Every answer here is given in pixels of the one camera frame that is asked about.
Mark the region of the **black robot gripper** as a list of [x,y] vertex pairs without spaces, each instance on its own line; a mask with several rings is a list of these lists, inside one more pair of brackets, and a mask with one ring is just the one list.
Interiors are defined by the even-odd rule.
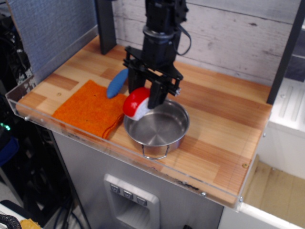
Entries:
[[125,48],[124,66],[128,68],[128,90],[144,87],[151,82],[148,108],[161,105],[167,94],[174,96],[180,93],[182,74],[175,68],[174,61],[178,53],[180,36],[144,37],[142,49],[131,46]]

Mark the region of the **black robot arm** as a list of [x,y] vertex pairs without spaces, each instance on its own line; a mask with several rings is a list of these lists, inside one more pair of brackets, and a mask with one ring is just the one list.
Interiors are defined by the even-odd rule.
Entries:
[[180,92],[182,74],[175,68],[181,34],[189,33],[181,26],[189,11],[184,0],[147,0],[146,25],[143,27],[142,49],[125,48],[124,66],[128,68],[128,89],[143,87],[151,82],[148,108],[164,103],[167,94]]

